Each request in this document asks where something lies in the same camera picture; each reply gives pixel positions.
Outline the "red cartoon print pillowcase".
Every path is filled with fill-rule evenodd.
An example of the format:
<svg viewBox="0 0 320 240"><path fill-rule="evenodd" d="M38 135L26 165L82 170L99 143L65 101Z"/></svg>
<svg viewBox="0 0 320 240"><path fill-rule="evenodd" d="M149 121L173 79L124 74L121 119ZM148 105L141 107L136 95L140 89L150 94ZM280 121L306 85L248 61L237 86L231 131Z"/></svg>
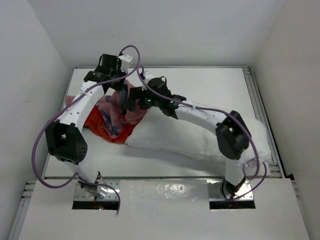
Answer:
<svg viewBox="0 0 320 240"><path fill-rule="evenodd" d="M147 113L138 105L135 106L135 111L125 109L125 103L133 87L128 80L125 80L121 91L114 91L111 95L101 97L83 127L108 142L124 144Z"/></svg>

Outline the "white pillow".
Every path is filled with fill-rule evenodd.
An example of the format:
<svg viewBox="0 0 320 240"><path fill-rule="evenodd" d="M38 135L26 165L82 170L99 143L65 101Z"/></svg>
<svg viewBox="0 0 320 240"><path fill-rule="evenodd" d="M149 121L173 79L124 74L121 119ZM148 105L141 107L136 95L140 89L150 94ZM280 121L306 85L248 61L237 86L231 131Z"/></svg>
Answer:
<svg viewBox="0 0 320 240"><path fill-rule="evenodd" d="M240 113L251 133L258 152L259 162L272 160L265 125L248 115ZM161 110L152 107L135 126L125 144L134 148L144 148L177 153L201 161L224 161L216 136L191 122L165 116Z"/></svg>

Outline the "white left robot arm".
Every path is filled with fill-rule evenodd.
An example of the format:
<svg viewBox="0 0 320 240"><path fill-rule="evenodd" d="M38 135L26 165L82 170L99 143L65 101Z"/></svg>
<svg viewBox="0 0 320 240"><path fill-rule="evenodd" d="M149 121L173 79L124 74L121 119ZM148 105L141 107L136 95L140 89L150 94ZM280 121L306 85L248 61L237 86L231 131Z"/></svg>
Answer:
<svg viewBox="0 0 320 240"><path fill-rule="evenodd" d="M49 154L86 182L94 184L99 171L86 159L88 145L82 135L85 121L108 89L121 90L132 61L127 54L103 54L96 69L84 77L71 104L45 130Z"/></svg>

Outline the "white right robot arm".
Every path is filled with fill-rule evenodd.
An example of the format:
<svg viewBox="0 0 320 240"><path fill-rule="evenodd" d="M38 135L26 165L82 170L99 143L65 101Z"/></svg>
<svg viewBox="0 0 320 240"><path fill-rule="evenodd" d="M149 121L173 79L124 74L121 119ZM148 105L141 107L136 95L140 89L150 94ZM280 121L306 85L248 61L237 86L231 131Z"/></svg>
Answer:
<svg viewBox="0 0 320 240"><path fill-rule="evenodd" d="M227 158L220 191L234 197L246 181L240 158L249 147L251 137L241 115L234 110L222 113L195 106L184 96L171 93L167 82L160 77L151 78L143 86L131 88L125 103L129 111L137 108L148 110L151 107L159 108L168 117L195 124L216 136L218 149Z"/></svg>

